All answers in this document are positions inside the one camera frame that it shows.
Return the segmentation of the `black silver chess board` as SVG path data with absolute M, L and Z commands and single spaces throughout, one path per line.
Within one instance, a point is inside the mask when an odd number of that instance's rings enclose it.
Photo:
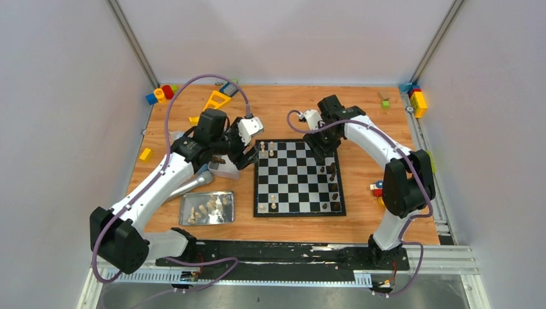
M 318 164 L 302 139 L 257 140 L 254 217 L 345 216 L 337 152 Z

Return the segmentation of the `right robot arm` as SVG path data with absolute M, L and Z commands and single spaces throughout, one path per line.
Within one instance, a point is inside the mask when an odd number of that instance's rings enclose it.
M 318 162 L 324 162 L 342 140 L 349 140 L 384 169 L 381 197 L 386 210 L 370 236 L 367 253 L 371 266 L 385 268 L 401 247 L 410 222 L 431 209 L 436 195 L 431 159 L 426 151 L 412 151 L 396 142 L 363 109 L 344 107 L 336 95 L 325 97 L 317 106 L 300 113 L 298 120 L 309 127 L 304 141 Z

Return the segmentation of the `tin box with dark pieces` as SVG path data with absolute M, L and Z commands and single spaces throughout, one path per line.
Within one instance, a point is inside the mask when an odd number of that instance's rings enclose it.
M 241 176 L 240 170 L 230 161 L 227 155 L 214 155 L 208 163 L 208 170 L 215 177 L 220 178 L 238 180 Z

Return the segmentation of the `tin lid with light pieces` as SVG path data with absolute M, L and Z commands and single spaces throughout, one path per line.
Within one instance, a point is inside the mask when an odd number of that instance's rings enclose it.
M 232 191 L 190 192 L 182 196 L 178 220 L 182 226 L 221 225 L 234 219 Z

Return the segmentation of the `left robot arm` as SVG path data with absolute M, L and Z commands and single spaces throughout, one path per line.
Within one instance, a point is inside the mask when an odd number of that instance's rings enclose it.
M 196 126 L 167 146 L 167 153 L 153 172 L 125 198 L 89 217 L 92 260 L 106 260 L 121 273 L 132 274 L 146 261 L 173 257 L 180 265 L 197 258 L 195 237 L 180 228 L 145 233 L 147 222 L 173 191 L 192 178 L 214 156 L 226 156 L 242 170 L 257 162 L 252 139 L 264 131 L 258 117 L 238 117 L 227 127 L 227 114 L 206 109 Z

